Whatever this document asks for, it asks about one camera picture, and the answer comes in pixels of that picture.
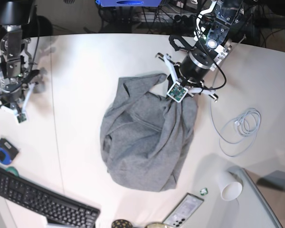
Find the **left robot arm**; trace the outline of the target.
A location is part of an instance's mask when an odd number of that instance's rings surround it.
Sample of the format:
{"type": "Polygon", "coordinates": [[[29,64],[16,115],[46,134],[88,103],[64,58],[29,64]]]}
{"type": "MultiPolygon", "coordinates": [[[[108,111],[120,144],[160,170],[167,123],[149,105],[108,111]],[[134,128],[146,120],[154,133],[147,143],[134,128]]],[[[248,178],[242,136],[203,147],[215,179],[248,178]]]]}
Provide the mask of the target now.
{"type": "Polygon", "coordinates": [[[193,46],[182,36],[169,36],[169,42],[175,51],[188,52],[178,67],[181,81],[197,85],[203,82],[210,70],[219,66],[231,50],[229,30],[243,16],[243,1],[213,0],[208,9],[200,9],[194,16],[193,46]]]}

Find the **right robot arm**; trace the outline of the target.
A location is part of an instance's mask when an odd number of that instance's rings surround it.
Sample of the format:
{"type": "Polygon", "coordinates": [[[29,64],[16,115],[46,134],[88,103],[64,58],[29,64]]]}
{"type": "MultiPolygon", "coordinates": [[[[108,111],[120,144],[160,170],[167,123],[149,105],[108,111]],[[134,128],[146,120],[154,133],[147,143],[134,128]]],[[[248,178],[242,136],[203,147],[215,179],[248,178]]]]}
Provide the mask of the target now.
{"type": "Polygon", "coordinates": [[[31,39],[24,36],[35,15],[33,0],[0,0],[0,107],[19,105],[25,90],[35,85],[36,55],[28,52],[31,39]]]}

